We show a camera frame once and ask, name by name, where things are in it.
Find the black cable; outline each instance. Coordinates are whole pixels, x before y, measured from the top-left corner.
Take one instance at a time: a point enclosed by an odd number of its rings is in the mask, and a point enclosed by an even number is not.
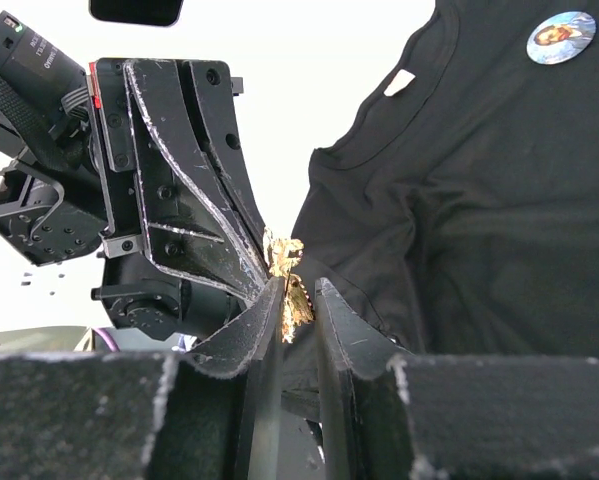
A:
[[[44,127],[41,116],[0,77],[0,113],[12,124],[37,161],[46,168],[66,171],[78,167],[75,155],[66,157]]]
[[[84,122],[88,121],[88,111],[82,106],[90,98],[88,87],[80,87],[72,92],[66,93],[61,98],[61,106],[66,115],[78,118]]]

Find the metal bracket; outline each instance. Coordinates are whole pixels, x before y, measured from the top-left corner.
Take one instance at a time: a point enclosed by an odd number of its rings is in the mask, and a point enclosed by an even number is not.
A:
[[[103,251],[108,258],[121,257],[143,250],[143,237],[141,235],[126,235],[112,239],[103,239]]]

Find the screw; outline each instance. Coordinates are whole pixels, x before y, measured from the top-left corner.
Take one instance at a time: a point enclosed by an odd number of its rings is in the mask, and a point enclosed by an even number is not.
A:
[[[123,120],[121,120],[121,117],[116,113],[108,115],[108,126],[110,128],[118,128],[121,126],[122,123]]]
[[[157,189],[157,196],[161,200],[167,200],[167,199],[171,198],[173,193],[174,192],[172,191],[172,188],[168,187],[166,185],[162,185]]]
[[[129,163],[130,161],[128,160],[128,155],[120,153],[119,155],[115,156],[115,165],[117,167],[125,168],[128,166]]]
[[[212,68],[206,72],[206,80],[210,85],[219,85],[221,83],[219,72]]]
[[[181,249],[179,248],[179,245],[177,245],[176,243],[168,243],[166,244],[166,255],[168,255],[169,257],[176,257],[177,255],[179,255],[181,253]]]

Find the bolt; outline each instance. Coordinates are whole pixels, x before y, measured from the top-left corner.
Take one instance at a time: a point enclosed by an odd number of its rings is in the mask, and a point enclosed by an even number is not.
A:
[[[179,245],[177,245],[176,243],[168,243],[166,244],[166,255],[168,255],[169,257],[176,257],[177,255],[179,255],[181,253],[181,249],[179,248]]]
[[[130,161],[128,160],[128,155],[120,153],[119,155],[115,156],[115,165],[117,167],[125,168],[128,166],[129,163]]]
[[[172,191],[172,187],[168,187],[166,185],[162,185],[157,189],[157,196],[161,200],[167,200],[169,198],[172,198],[173,193],[174,192]]]
[[[121,120],[121,117],[116,113],[108,115],[108,126],[110,128],[118,128],[121,126],[122,123],[123,120]]]

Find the person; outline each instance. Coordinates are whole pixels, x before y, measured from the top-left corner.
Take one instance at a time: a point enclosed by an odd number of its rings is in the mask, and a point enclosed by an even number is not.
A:
[[[539,30],[534,42],[547,47],[560,42],[569,42],[578,50],[584,49],[595,34],[593,20],[584,14],[577,14],[570,22],[548,25]]]

